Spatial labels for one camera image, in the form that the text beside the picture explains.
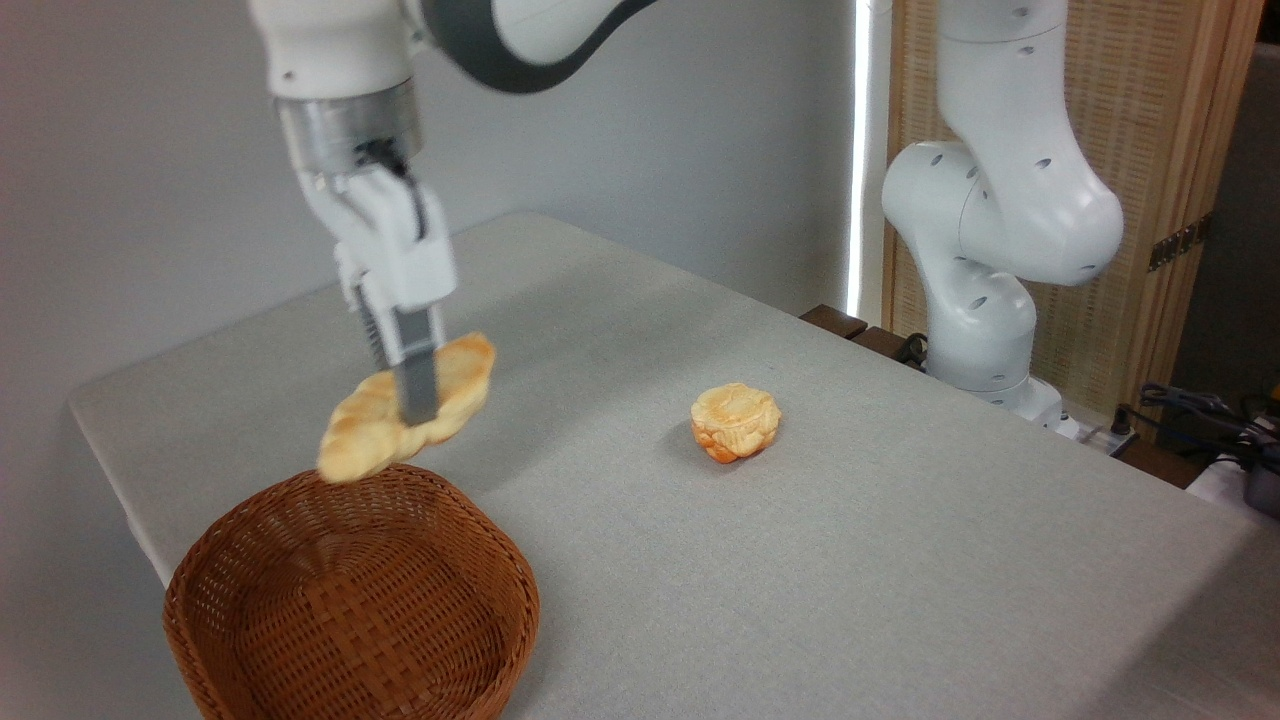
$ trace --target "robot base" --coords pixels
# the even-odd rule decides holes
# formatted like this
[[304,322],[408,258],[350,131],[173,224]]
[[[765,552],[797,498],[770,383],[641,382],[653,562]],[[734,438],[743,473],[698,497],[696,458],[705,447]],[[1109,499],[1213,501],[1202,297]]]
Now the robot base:
[[974,397],[998,405],[1020,418],[1048,428],[1068,439],[1076,439],[1080,425],[1062,409],[1062,395],[1044,380],[1028,377],[1016,386],[995,392],[973,392]]

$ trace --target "basket rim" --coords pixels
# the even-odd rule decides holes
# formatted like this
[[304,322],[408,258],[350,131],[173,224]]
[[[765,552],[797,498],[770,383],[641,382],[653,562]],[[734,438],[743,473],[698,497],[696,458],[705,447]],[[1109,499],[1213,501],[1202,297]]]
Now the basket rim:
[[[530,566],[529,560],[525,559],[524,553],[520,552],[516,543],[492,519],[489,519],[489,516],[485,515],[470,497],[462,493],[462,491],[438,473],[425,468],[397,462],[389,465],[376,475],[362,480],[355,480],[355,483],[375,483],[379,482],[380,478],[385,479],[384,475],[387,474],[392,474],[401,480],[412,479],[429,483],[433,486],[435,492],[439,492],[457,509],[465,511],[475,525],[479,529],[483,529],[488,539],[497,548],[500,548],[500,556],[511,564],[516,573],[516,584],[524,594],[524,621],[518,623],[518,629],[512,638],[509,651],[503,657],[502,666],[498,669],[497,675],[492,682],[489,682],[484,691],[471,700],[468,710],[460,716],[472,717],[479,708],[483,708],[488,703],[493,702],[502,693],[504,693],[509,700],[511,693],[515,691],[516,682],[518,682],[518,678],[524,674],[525,667],[529,665],[532,656],[540,618],[540,597],[532,568]],[[202,714],[206,714],[207,708],[214,712],[212,716],[221,717],[229,706],[223,694],[219,692],[218,685],[209,682],[209,669],[192,635],[189,628],[191,616],[183,598],[189,596],[188,591],[202,575],[209,564],[216,559],[216,552],[214,551],[218,550],[221,543],[225,543],[228,538],[234,536],[233,532],[229,533],[227,530],[234,530],[237,520],[247,518],[255,507],[273,503],[283,495],[296,492],[300,487],[312,484],[315,487],[324,487],[329,483],[320,479],[319,473],[315,469],[310,469],[255,492],[215,520],[201,534],[201,537],[192,543],[191,548],[174,569],[169,585],[165,589],[163,624],[165,637],[169,641],[174,660],[182,671],[183,680],[195,700],[197,700],[197,705],[201,706],[200,710]]]

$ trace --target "bread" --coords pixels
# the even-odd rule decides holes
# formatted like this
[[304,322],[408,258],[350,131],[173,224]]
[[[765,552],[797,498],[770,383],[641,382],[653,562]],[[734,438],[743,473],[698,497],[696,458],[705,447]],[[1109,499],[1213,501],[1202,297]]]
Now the bread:
[[320,477],[330,483],[367,478],[452,438],[484,407],[495,356],[493,345],[480,333],[436,350],[439,413],[434,420],[412,427],[401,420],[390,370],[370,375],[329,416],[316,461]]
[[694,441],[717,462],[732,462],[769,447],[782,420],[772,395],[742,383],[701,393],[690,415]]

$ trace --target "brown woven basket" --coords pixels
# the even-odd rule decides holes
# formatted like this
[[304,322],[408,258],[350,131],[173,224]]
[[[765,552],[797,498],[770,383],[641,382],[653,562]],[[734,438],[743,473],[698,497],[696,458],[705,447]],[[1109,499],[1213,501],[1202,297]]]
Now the brown woven basket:
[[516,546],[444,478],[314,471],[224,515],[183,559],[164,625],[205,717],[497,717],[538,633]]

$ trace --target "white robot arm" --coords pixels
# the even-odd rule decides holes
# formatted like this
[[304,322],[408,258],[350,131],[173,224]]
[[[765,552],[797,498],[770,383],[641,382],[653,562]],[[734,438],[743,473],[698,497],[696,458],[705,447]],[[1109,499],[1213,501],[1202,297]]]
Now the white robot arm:
[[1085,283],[1124,231],[1066,117],[1066,0],[940,0],[938,36],[938,106],[964,142],[905,149],[882,196],[928,296],[927,369],[1059,429],[1061,396],[1029,374],[1036,306],[1018,278]]
[[435,41],[479,82],[547,90],[653,0],[248,0],[289,158],[408,424],[435,416],[439,304],[457,287],[421,150],[412,55]]

